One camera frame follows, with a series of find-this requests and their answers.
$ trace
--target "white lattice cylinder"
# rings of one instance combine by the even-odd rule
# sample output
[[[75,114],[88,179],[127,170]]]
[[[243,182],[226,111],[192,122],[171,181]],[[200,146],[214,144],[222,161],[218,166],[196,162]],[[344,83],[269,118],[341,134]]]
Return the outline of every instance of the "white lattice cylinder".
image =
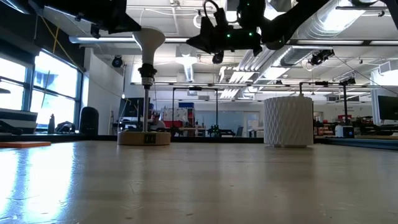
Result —
[[[305,147],[313,144],[311,98],[269,98],[264,101],[264,111],[265,144],[282,147]]]

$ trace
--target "black cable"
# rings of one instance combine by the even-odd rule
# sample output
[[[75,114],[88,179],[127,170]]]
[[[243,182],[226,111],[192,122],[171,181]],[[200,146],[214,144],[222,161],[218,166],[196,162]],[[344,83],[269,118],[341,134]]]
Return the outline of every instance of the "black cable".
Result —
[[[217,11],[219,10],[219,7],[218,7],[217,3],[215,3],[213,0],[206,0],[206,1],[203,3],[203,10],[205,11],[205,16],[206,16],[207,18],[209,18],[209,17],[207,16],[207,10],[206,10],[206,3],[208,3],[208,2],[212,3],[212,5],[214,5],[214,7],[216,7],[216,10],[217,10]]]
[[[378,85],[379,87],[381,87],[381,88],[383,88],[383,89],[385,89],[385,90],[390,91],[390,92],[393,93],[393,94],[398,95],[398,93],[396,93],[396,92],[394,92],[394,91],[392,91],[392,90],[390,90],[390,89],[388,89],[388,88],[386,88],[386,87],[384,87],[384,86],[382,86],[382,85],[376,83],[375,81],[373,81],[373,80],[371,80],[370,78],[368,78],[366,75],[363,75],[361,72],[357,71],[357,69],[355,69],[355,68],[349,66],[345,61],[343,61],[342,59],[340,59],[339,57],[337,57],[337,55],[335,55],[335,57],[336,57],[340,62],[343,62],[345,65],[347,65],[347,67],[349,67],[350,69],[352,69],[354,72],[356,72],[356,73],[360,74],[361,76],[363,76],[365,79],[369,80],[370,82],[373,82],[374,84]]]

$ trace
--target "orange pad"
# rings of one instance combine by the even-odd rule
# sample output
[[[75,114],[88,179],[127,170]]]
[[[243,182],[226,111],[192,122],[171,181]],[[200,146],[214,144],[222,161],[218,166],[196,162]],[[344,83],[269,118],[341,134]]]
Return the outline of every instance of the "orange pad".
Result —
[[[51,142],[0,142],[0,147],[39,147],[51,146]]]

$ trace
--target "door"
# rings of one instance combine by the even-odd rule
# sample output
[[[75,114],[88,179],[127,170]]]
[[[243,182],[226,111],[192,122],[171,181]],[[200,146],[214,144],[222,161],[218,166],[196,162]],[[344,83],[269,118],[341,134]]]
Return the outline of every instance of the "door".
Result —
[[[244,112],[243,137],[249,137],[249,130],[260,128],[260,112]]]

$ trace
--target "small label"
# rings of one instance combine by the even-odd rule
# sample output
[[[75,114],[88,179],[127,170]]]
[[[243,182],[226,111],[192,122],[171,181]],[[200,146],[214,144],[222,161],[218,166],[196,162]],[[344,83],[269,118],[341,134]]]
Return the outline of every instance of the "small label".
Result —
[[[144,144],[155,144],[156,134],[146,134],[144,135]]]

